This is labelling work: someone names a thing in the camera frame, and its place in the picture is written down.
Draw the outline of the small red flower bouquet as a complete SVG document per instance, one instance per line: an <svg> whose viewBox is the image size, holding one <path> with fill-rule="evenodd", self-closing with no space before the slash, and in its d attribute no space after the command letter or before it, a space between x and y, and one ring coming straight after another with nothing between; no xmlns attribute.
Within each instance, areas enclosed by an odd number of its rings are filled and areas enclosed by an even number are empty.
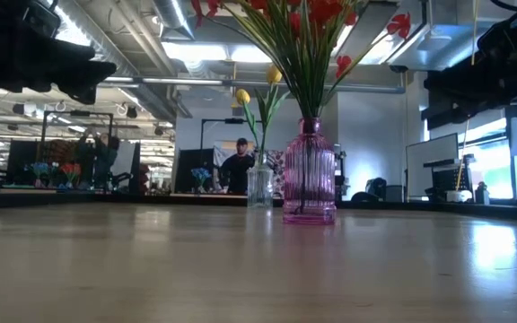
<svg viewBox="0 0 517 323"><path fill-rule="evenodd" d="M75 188L81 175L81 166L77 163L66 163L60 168L66 175L67 188Z"/></svg>

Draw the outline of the small blue flower bouquet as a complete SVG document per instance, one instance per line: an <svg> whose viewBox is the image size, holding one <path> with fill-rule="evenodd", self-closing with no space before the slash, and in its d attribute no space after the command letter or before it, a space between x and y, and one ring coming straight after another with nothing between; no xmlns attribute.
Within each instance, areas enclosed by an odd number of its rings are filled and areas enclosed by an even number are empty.
<svg viewBox="0 0 517 323"><path fill-rule="evenodd" d="M45 162L34 162L29 169L35 176L34 187L35 188L44 188L45 185L42 182L42 176L48 175L49 173L49 165Z"/></svg>
<svg viewBox="0 0 517 323"><path fill-rule="evenodd" d="M195 193L201 194L205 190L206 182L212 178L211 173L206 168L195 168L191 170L191 175L195 181Z"/></svg>

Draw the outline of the bright ceiling light panel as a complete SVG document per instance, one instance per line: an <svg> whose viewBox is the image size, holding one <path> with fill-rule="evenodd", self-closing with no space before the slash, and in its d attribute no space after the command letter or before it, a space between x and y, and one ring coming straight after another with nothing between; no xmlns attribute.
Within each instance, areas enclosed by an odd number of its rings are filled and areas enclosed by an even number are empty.
<svg viewBox="0 0 517 323"><path fill-rule="evenodd" d="M181 61L233 61L270 63L271 59L254 45L224 45L163 42L167 56Z"/></svg>

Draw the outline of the white board panel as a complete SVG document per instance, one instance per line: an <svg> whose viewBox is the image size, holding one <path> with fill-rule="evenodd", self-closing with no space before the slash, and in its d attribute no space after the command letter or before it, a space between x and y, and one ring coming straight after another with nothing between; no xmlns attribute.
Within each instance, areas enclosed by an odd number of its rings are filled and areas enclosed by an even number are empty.
<svg viewBox="0 0 517 323"><path fill-rule="evenodd" d="M458 158L458 135L445 135L406 147L407 194L410 199L425 196L425 191L433 185L432 168L428 162Z"/></svg>

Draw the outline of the thin yellow pole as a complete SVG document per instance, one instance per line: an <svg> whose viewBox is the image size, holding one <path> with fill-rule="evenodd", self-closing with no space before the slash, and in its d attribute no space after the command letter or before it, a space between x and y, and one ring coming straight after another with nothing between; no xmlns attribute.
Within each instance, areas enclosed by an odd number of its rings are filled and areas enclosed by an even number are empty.
<svg viewBox="0 0 517 323"><path fill-rule="evenodd" d="M477 35L478 35L478 9L479 9L479 0L474 0L470 65L474 65L476 63ZM456 191L460 191L461 174L463 172L464 164L465 164L464 153L466 151L466 141L467 141L467 136L468 136L468 131L469 131L469 119L470 119L470 116L467 115L466 126L465 126L464 136L463 136L462 145L461 145L461 152L459 152L460 166L459 166L459 172L458 172L457 181L456 181L456 185L455 185Z"/></svg>

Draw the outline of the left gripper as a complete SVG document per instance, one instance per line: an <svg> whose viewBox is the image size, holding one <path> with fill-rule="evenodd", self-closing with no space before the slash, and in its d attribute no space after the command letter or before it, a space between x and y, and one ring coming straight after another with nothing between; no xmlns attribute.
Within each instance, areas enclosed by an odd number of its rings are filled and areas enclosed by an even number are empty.
<svg viewBox="0 0 517 323"><path fill-rule="evenodd" d="M59 0L0 0L0 87L15 72L13 58L33 67L36 80L54 84L82 104L94 104L99 83L113 75L111 62L87 61L95 57L91 46L54 39L61 24L56 13ZM71 65L57 62L83 61Z"/></svg>

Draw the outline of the pink ribbed glass vase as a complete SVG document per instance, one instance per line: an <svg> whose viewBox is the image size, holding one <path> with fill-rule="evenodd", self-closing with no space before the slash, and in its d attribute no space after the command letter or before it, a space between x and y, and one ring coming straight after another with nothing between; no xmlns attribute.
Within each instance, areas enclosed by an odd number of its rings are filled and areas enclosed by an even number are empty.
<svg viewBox="0 0 517 323"><path fill-rule="evenodd" d="M329 225L336 220L335 153L318 118L302 118L284 166L285 223Z"/></svg>

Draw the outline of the dark bottle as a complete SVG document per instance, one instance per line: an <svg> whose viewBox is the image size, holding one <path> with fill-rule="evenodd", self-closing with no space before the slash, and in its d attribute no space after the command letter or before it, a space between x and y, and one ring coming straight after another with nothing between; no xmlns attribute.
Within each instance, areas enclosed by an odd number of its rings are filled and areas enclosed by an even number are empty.
<svg viewBox="0 0 517 323"><path fill-rule="evenodd" d="M475 190L475 203L480 205L489 205L490 197L487 185L484 181L480 181Z"/></svg>

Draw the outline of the person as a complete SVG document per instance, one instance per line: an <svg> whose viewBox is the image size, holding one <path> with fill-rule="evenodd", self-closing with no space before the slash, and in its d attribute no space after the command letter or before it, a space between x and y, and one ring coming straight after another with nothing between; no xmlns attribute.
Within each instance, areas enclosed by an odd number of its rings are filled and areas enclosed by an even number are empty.
<svg viewBox="0 0 517 323"><path fill-rule="evenodd" d="M110 169L118 156L120 140L116 136L97 135L87 128L78 140L75 162L80 166L80 188L104 188Z"/></svg>
<svg viewBox="0 0 517 323"><path fill-rule="evenodd" d="M239 138L236 143L236 154L227 158L220 168L221 185L227 193L244 196L247 194L247 172L255 164L255 158L248 153L248 141Z"/></svg>

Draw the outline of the long silver ceiling pipe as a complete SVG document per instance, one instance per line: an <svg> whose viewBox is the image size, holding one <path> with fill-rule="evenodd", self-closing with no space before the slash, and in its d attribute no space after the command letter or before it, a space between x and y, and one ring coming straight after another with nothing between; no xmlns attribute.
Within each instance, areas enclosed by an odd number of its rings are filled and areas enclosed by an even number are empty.
<svg viewBox="0 0 517 323"><path fill-rule="evenodd" d="M103 83L115 85L138 85L138 84L164 84L164 85L187 85L187 86L213 86L213 87L268 87L266 81L247 81L247 80L221 80L221 79L195 79L177 77L126 77L111 76L106 78ZM388 93L401 94L405 92L404 87L400 86L379 86L370 84L340 84L335 87L338 92L369 92L369 93Z"/></svg>

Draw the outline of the silver ventilation duct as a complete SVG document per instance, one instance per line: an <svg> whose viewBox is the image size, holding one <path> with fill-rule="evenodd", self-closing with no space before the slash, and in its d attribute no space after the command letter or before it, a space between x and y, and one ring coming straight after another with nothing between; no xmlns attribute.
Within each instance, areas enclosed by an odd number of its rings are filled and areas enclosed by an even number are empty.
<svg viewBox="0 0 517 323"><path fill-rule="evenodd" d="M161 41L195 39L183 0L153 0L153 8L161 24Z"/></svg>

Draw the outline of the yellow tulip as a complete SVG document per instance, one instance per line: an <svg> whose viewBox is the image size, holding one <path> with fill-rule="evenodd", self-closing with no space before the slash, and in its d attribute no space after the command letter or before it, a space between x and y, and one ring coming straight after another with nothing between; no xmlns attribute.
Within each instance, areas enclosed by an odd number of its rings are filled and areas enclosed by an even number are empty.
<svg viewBox="0 0 517 323"><path fill-rule="evenodd" d="M250 104L250 95L243 89L239 89L235 93L235 98L237 103L243 107L244 115L246 121L250 127L250 131L253 134L255 140L255 150L257 152L261 152L261 146L259 143L258 137L258 129L257 129L257 120L255 115L251 112L249 104Z"/></svg>
<svg viewBox="0 0 517 323"><path fill-rule="evenodd" d="M271 65L266 73L268 90L265 94L256 90L255 95L258 103L258 112L260 117L260 125L262 137L259 145L260 159L263 159L266 150L267 131L271 121L278 112L282 102L287 98L290 92L280 93L279 83L283 75L277 67Z"/></svg>

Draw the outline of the clear glass vase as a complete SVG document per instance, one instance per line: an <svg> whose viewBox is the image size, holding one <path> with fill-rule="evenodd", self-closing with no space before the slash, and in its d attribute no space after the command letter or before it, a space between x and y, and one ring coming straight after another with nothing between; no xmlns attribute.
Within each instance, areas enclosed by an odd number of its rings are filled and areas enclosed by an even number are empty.
<svg viewBox="0 0 517 323"><path fill-rule="evenodd" d="M273 205L274 172L267 163L265 153L257 153L255 165L247 171L247 207L271 208Z"/></svg>

